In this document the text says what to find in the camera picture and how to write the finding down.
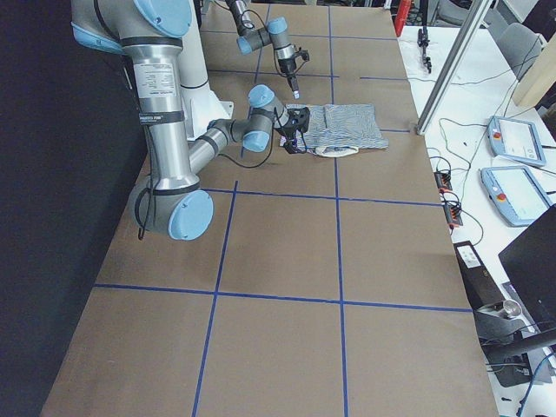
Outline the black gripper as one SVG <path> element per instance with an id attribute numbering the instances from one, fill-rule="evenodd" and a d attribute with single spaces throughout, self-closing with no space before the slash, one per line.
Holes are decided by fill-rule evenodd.
<path id="1" fill-rule="evenodd" d="M 292 94 L 295 100 L 300 98 L 300 88 L 298 84 L 295 72 L 297 70 L 297 64 L 294 57 L 288 57 L 278 60 L 278 66 L 280 73 L 287 78 L 288 85 L 292 90 Z"/>
<path id="2" fill-rule="evenodd" d="M 304 147 L 299 148 L 296 135 L 304 133 L 304 120 L 300 116 L 291 116 L 285 124 L 279 125 L 279 133 L 286 138 L 282 147 L 290 154 L 305 154 Z"/>

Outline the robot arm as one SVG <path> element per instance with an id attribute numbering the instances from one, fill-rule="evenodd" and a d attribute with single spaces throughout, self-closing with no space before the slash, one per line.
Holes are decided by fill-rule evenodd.
<path id="1" fill-rule="evenodd" d="M 75 1 L 74 38 L 133 63 L 139 120 L 150 172 L 129 207 L 141 232 L 192 241 L 212 221 L 214 203 L 199 172 L 233 142 L 262 152 L 274 134 L 296 151 L 309 110 L 284 105 L 268 86 L 248 93 L 249 112 L 234 119 L 209 86 L 195 6 L 190 1 Z"/>
<path id="2" fill-rule="evenodd" d="M 275 70 L 279 76 L 285 77 L 295 100 L 300 98 L 300 87 L 297 72 L 310 60 L 308 50 L 297 48 L 288 34 L 288 23 L 284 17 L 277 17 L 261 22 L 258 28 L 250 14 L 245 1 L 226 1 L 237 30 L 236 43 L 243 55 L 248 55 L 267 45 L 273 47 Z"/>

